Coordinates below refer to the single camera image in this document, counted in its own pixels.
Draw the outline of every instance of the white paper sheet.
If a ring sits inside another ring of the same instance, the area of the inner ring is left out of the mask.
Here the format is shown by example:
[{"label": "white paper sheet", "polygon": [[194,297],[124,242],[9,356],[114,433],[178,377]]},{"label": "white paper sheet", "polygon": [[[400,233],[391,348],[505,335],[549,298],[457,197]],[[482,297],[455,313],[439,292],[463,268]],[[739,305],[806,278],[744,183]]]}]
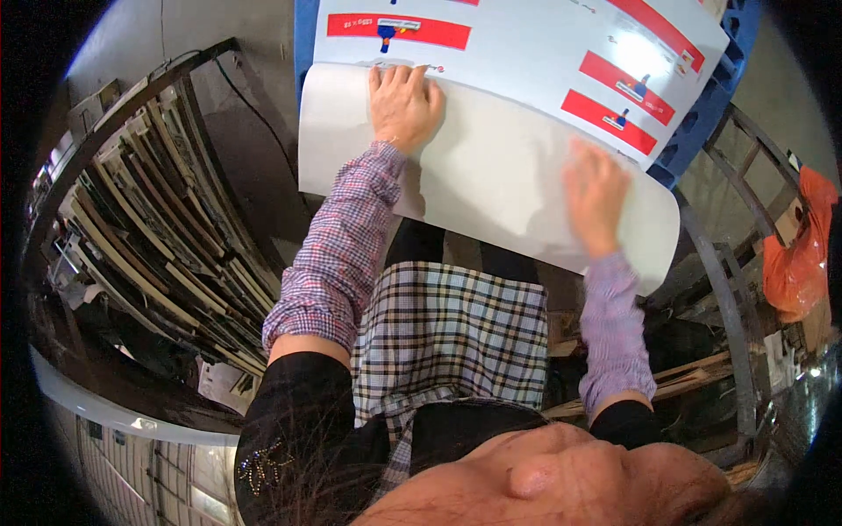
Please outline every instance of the white paper sheet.
[{"label": "white paper sheet", "polygon": [[646,170],[727,43],[697,0],[321,0],[314,61],[430,64],[431,77],[573,124]]},{"label": "white paper sheet", "polygon": [[[373,140],[367,78],[367,68],[338,64],[316,64],[307,74],[301,191],[328,195],[337,171]],[[569,230],[560,179],[576,129],[473,88],[440,85],[447,96],[444,122],[402,175],[395,212],[584,274],[588,259]],[[619,238],[641,277],[637,293],[648,295],[669,270],[678,205],[667,189],[618,158],[633,175]]]}]

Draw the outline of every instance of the orange plastic bag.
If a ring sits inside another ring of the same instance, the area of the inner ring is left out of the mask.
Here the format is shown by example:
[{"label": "orange plastic bag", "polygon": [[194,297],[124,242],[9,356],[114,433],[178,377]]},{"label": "orange plastic bag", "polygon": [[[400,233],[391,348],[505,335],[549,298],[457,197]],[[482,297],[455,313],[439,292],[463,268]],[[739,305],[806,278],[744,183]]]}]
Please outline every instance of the orange plastic bag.
[{"label": "orange plastic bag", "polygon": [[804,319],[828,293],[828,235],[836,188],[806,166],[800,179],[808,222],[802,223],[789,248],[775,236],[763,240],[763,292],[784,323]]}]

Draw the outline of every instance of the woman's right hand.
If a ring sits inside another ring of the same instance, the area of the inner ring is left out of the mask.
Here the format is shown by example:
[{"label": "woman's right hand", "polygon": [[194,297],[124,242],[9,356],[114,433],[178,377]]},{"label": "woman's right hand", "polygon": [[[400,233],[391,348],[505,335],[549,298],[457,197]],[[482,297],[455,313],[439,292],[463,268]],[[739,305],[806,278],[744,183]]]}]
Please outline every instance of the woman's right hand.
[{"label": "woman's right hand", "polygon": [[386,141],[411,155],[433,135],[445,111],[445,94],[435,80],[427,80],[427,66],[390,67],[369,72],[371,123],[375,141]]},{"label": "woman's right hand", "polygon": [[573,232],[593,259],[620,249],[617,225],[631,183],[611,155],[580,139],[570,141],[573,160],[562,170]]}]

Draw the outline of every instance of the woman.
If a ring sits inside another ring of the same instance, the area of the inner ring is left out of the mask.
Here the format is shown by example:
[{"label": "woman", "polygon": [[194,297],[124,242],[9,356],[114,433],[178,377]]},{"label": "woman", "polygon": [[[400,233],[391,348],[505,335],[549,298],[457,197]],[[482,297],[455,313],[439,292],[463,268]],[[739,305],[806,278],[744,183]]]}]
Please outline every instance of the woman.
[{"label": "woman", "polygon": [[537,411],[546,315],[528,258],[484,245],[486,273],[442,265],[443,231],[404,220],[376,281],[397,176],[444,110],[425,71],[372,68],[376,140],[339,171],[284,273],[237,450],[246,523],[672,524],[720,502],[714,465],[657,444],[637,279],[616,239],[629,179],[599,148],[574,144],[563,174],[593,260],[590,433]]}]

